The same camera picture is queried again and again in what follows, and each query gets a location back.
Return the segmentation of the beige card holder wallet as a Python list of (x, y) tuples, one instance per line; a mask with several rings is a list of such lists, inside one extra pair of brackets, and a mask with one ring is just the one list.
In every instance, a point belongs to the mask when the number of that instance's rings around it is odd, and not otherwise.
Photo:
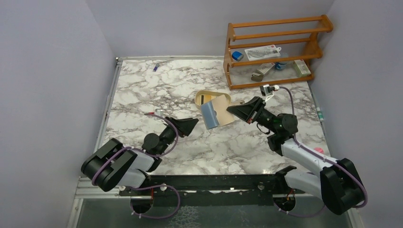
[(230, 106), (245, 104), (244, 100), (231, 102), (225, 95), (220, 95), (200, 106), (202, 118), (207, 130), (221, 127), (235, 121), (234, 115), (227, 111)]

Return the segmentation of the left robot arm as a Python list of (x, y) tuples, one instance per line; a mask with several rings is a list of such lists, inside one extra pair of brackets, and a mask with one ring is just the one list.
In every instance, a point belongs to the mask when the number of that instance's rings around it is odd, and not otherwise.
[(199, 121), (197, 118), (148, 115), (163, 120), (165, 129), (160, 134), (147, 134), (140, 149), (124, 146), (116, 138), (107, 141), (81, 166), (81, 172), (91, 180), (92, 185), (104, 192), (116, 186), (143, 187), (148, 173), (156, 170), (162, 157), (176, 147), (179, 138), (189, 136)]

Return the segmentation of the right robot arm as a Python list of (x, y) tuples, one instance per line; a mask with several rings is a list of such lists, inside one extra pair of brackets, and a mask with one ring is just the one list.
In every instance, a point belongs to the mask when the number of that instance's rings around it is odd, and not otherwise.
[(302, 165), (308, 172), (288, 166), (275, 175), (284, 190), (301, 190), (321, 199), (334, 214), (341, 215), (351, 208), (368, 203), (368, 193), (354, 163), (349, 159), (325, 156), (297, 141), (297, 117), (294, 114), (275, 115), (265, 108), (265, 101), (253, 97), (249, 102), (233, 105), (227, 111), (248, 124), (257, 123), (272, 134), (267, 137), (269, 148), (280, 156)]

